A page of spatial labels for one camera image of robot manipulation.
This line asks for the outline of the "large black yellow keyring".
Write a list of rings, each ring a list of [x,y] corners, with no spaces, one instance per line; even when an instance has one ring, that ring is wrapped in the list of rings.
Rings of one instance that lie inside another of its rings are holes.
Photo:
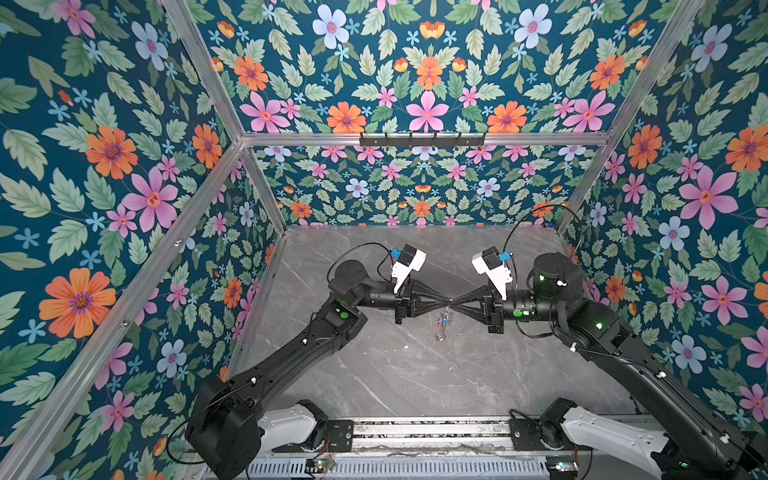
[[[438,342],[444,341],[447,337],[446,330],[452,323],[453,311],[449,306],[446,306],[440,314],[437,322],[437,330],[435,338]]]

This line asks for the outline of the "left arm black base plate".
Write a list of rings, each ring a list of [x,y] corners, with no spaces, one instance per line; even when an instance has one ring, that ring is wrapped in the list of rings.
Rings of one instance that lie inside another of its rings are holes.
[[[350,452],[354,438],[355,423],[352,420],[328,420],[319,422],[308,438],[300,444],[306,452],[321,451]]]

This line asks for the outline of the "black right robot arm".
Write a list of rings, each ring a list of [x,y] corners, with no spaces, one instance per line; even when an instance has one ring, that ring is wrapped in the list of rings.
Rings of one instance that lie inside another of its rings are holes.
[[[501,333],[507,321],[544,322],[574,353],[617,381],[659,424],[641,427],[600,417],[558,399],[540,417],[542,441],[586,446],[657,479],[748,479],[767,469],[767,440],[743,433],[667,373],[642,339],[610,307],[587,298],[583,273],[562,253],[545,253],[518,285],[507,253],[474,256],[484,287],[455,298],[452,309]]]

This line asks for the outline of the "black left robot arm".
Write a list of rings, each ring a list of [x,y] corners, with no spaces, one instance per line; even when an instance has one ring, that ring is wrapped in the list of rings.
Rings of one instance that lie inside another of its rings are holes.
[[[234,479],[257,456],[267,438],[258,421],[267,407],[315,364],[363,329],[361,308],[392,310],[398,322],[451,303],[418,280],[376,281],[357,260],[337,267],[328,298],[297,336],[257,365],[229,380],[212,376],[200,388],[184,437],[219,479]]]

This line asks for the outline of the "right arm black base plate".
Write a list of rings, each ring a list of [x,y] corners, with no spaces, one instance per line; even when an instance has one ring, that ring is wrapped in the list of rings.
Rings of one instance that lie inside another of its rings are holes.
[[[518,451],[566,451],[590,452],[592,447],[573,443],[565,434],[562,415],[532,417],[512,409],[507,425],[510,439]]]

